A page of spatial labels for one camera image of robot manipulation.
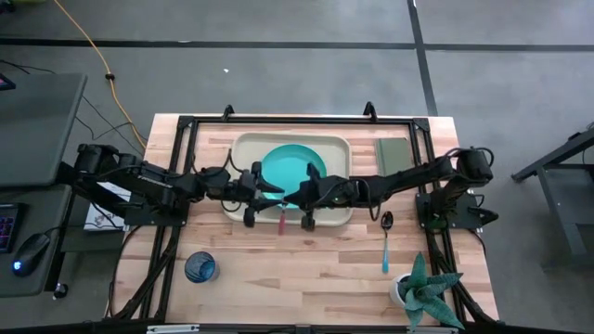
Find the gray floor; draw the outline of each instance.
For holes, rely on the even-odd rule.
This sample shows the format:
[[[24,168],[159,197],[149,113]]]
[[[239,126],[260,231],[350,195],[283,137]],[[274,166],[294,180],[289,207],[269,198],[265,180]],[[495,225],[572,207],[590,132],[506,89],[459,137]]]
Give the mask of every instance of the gray floor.
[[[109,0],[64,5],[99,39],[412,43],[405,0]],[[592,44],[588,0],[418,0],[426,43]],[[52,2],[0,16],[0,36],[80,38]],[[427,115],[412,50],[104,48],[122,103],[144,135],[156,112],[360,113]],[[594,121],[592,53],[428,52],[440,116],[453,116],[462,146],[496,152],[485,207],[500,218],[485,229],[487,260],[502,320],[594,332],[592,272],[545,274],[540,263],[567,251],[536,179],[509,176]],[[87,47],[0,46],[0,58],[89,76],[86,96],[113,123],[102,65]],[[15,76],[13,69],[0,71]],[[79,117],[96,133],[108,126],[85,104]],[[129,131],[126,135],[134,143]],[[67,160],[90,134],[72,131]],[[116,134],[100,143],[132,151]],[[594,161],[588,152],[586,159]],[[99,319],[113,253],[68,259],[71,295],[52,302],[0,300],[2,328]]]

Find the wooden tabletop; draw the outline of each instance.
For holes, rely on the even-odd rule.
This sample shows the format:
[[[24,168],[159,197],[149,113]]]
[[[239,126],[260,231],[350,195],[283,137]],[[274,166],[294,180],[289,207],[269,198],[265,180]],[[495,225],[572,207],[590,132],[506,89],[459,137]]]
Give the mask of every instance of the wooden tabletop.
[[[178,116],[155,116],[147,161],[168,167]],[[429,120],[436,155],[458,145],[452,118]],[[375,139],[408,137],[408,129],[400,125],[201,124],[195,151],[197,168],[221,165],[233,140],[248,131],[340,135],[352,146],[353,174],[357,175],[378,172]],[[425,147],[421,137],[419,140],[425,159]],[[388,236],[388,275],[381,272],[380,222],[372,222],[368,210],[355,209],[349,223],[317,227],[314,233],[290,225],[280,237],[277,225],[246,228],[241,222],[230,221],[217,201],[206,199],[192,205],[177,251],[167,322],[407,325],[404,309],[390,301],[388,288],[394,277],[410,272],[419,251],[429,262],[425,235],[415,213],[416,192],[395,194],[381,207],[394,214]],[[140,228],[126,246],[117,274],[116,310],[147,274],[155,230]],[[485,312],[497,318],[481,244],[465,230],[452,230],[451,235],[458,271],[464,273],[462,282]],[[194,284],[186,279],[185,261],[196,251],[208,251],[220,264],[221,275],[214,282]],[[152,312],[159,292],[155,289]],[[446,298],[452,305],[451,295]],[[425,315],[421,324],[437,322]]]

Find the green plant leaf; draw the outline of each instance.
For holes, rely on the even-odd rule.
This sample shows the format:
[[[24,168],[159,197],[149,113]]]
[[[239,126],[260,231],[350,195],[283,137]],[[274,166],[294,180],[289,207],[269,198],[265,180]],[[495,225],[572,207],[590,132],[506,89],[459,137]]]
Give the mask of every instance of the green plant leaf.
[[[398,284],[396,284],[397,286],[397,290],[398,290],[398,294],[400,295],[400,298],[404,299],[407,296],[407,283],[406,282],[398,282]]]
[[[444,292],[446,289],[447,289],[446,283],[428,284],[420,289],[417,289],[415,296],[417,298],[419,298],[420,300],[422,300],[423,302],[426,302],[427,300],[430,300],[432,297],[435,297],[438,294]]]
[[[407,292],[407,302],[405,303],[405,310],[417,311],[423,308],[423,302],[415,297],[416,289],[410,289]]]
[[[410,320],[410,330],[415,330],[420,320],[423,318],[423,310],[408,311],[405,309],[405,311],[407,312],[408,320]]]
[[[441,323],[464,329],[464,326],[458,321],[452,310],[438,297],[433,297],[425,302],[423,310]]]
[[[407,288],[422,288],[427,285],[427,269],[425,268],[425,259],[419,252],[412,265],[412,273],[407,281]]]
[[[458,281],[460,280],[461,277],[462,277],[462,274],[460,274],[460,273],[441,274],[438,276],[431,276],[431,277],[427,277],[427,284],[445,283],[447,285],[447,287],[445,287],[445,288],[449,289],[449,288],[452,288],[456,283],[458,283]]]

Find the tray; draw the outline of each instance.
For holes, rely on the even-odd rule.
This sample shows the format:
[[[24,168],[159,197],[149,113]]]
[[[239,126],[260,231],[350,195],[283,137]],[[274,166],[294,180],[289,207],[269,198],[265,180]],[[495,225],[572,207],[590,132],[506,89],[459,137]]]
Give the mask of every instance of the tray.
[[[261,161],[268,152],[285,144],[301,144],[313,149],[326,164],[328,175],[348,177],[351,174],[351,146],[342,137],[336,135],[296,135],[287,133],[245,133],[233,142],[231,157],[238,166],[251,166],[254,161]],[[234,170],[229,171],[232,178],[239,176]],[[237,204],[226,202],[227,208]],[[242,204],[236,212],[225,212],[234,221],[243,221]],[[272,207],[256,213],[257,223],[278,223],[281,208]],[[353,209],[320,209],[314,212],[316,226],[339,226],[348,222]],[[303,212],[299,209],[286,210],[286,224],[300,225]]]

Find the potted plant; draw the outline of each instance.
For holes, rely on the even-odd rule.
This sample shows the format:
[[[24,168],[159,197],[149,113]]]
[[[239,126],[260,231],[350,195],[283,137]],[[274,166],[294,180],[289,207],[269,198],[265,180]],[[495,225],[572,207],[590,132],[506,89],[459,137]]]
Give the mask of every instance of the potted plant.
[[[442,274],[427,277],[425,259],[419,253],[410,274],[395,278],[390,288],[393,302],[404,305],[410,320],[410,329],[414,330],[423,318],[423,311],[441,323],[457,328],[464,328],[456,315],[438,295],[458,283],[462,274]]]

